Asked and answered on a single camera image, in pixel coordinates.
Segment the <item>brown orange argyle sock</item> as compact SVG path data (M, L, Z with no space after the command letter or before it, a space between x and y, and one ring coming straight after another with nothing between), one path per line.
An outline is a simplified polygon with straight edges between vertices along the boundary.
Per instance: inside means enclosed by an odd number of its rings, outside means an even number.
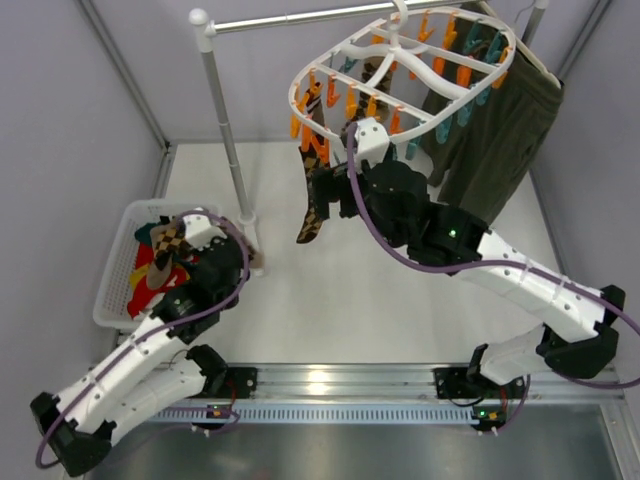
M175 257L186 259L191 256L191 246L184 236L184 228L174 220L150 230L154 265L163 270Z

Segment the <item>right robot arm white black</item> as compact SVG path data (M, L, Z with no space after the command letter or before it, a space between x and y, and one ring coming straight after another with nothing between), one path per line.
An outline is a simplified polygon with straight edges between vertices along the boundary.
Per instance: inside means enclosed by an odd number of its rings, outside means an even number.
M360 216L388 251L405 248L405 265L444 273L518 305L539 325L501 343L482 344L466 376L476 385L506 385L553 371L571 380L596 377L616 356L613 323L625 293L590 289L559 276L509 245L477 217L431 201L423 174L399 161L316 171L311 198L319 216L338 203L343 218Z

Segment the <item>tan sock maroon white stripes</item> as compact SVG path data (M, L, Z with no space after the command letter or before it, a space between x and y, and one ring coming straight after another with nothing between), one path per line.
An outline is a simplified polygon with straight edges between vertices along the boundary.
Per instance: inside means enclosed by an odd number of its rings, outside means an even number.
M156 291L163 287L175 287L178 276L173 272L173 268L174 264L172 261L168 261L162 268L160 268L156 262L152 262L146 274L147 288Z

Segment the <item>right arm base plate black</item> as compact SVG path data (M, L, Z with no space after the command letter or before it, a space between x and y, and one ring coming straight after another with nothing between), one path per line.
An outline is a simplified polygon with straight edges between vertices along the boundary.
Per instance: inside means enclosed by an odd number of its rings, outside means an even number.
M479 374L469 374L466 367L450 366L433 370L437 398L443 400L521 399L526 382L523 377L498 385Z

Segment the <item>brown tan argyle sock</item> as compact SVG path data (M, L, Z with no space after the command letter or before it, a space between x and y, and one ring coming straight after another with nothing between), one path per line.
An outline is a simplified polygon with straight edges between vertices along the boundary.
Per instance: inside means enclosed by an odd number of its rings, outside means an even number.
M324 220L316 211L312 180L317 171L327 170L331 165L322 159L312 142L309 142L308 144L301 144L298 147L298 151L301 156L305 174L307 208L301 228L296 237L296 243L308 244L317 238L324 223Z

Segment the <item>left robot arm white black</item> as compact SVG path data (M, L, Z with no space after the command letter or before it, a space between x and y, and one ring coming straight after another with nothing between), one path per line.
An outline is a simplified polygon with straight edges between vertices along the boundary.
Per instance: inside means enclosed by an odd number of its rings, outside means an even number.
M249 258L237 234L213 236L188 264L188 280L165 293L125 342L72 385L38 394L30 403L42 436L37 467L80 477L147 419L216 392L227 364L198 340L238 303Z

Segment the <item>dark brown argyle sock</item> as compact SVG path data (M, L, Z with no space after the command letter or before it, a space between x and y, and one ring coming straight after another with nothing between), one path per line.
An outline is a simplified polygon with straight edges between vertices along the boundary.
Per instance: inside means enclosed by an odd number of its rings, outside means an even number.
M241 239L249 253L249 268L252 270L262 270L264 268L263 253L255 247L244 233L241 234Z

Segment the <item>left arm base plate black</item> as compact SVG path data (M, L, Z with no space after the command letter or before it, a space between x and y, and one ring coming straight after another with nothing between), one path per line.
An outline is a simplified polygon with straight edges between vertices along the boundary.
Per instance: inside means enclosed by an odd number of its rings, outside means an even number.
M257 369L227 364L181 362L167 371L167 386L185 398L248 399L257 386Z

